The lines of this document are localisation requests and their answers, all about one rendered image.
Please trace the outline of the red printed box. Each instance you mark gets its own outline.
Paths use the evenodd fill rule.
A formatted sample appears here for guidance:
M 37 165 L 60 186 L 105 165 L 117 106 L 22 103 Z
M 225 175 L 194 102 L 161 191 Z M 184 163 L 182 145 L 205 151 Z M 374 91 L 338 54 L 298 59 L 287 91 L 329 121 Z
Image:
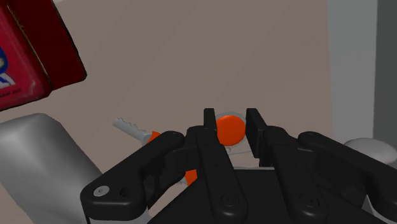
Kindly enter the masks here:
M 86 77 L 54 0 L 0 0 L 0 111 Z

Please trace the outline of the grey rounded object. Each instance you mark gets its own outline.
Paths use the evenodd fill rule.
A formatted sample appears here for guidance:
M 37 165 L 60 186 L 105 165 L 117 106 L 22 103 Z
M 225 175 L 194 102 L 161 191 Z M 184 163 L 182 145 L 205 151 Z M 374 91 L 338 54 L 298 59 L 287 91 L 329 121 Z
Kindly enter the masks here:
M 0 183 L 33 224 L 87 224 L 80 193 L 100 175 L 52 117 L 0 123 Z

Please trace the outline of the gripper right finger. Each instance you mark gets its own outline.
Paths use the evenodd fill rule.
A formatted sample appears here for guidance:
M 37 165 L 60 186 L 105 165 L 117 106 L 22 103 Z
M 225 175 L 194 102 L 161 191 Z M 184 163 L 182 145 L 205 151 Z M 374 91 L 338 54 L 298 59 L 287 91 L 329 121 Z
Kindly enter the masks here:
M 361 206 L 369 199 L 397 221 L 397 170 L 318 132 L 297 138 L 246 110 L 246 137 L 261 166 L 272 165 L 294 221 L 375 221 Z

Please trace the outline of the white round object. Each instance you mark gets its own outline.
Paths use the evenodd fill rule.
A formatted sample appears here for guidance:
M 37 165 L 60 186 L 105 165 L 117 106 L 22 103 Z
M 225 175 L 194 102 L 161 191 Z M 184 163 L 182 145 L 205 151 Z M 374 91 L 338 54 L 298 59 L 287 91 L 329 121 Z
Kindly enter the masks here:
M 397 149 L 390 144 L 372 138 L 357 138 L 344 145 L 387 165 L 397 161 Z

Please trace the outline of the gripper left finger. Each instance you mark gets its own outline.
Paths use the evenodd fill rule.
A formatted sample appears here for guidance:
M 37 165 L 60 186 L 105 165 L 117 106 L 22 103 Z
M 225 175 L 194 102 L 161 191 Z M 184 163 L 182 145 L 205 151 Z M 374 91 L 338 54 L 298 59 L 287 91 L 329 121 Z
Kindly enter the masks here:
M 205 180 L 216 220 L 244 220 L 247 200 L 217 129 L 214 110 L 206 108 L 203 125 L 185 135 L 166 131 L 116 164 L 81 191 L 86 220 L 136 220 L 192 169 Z

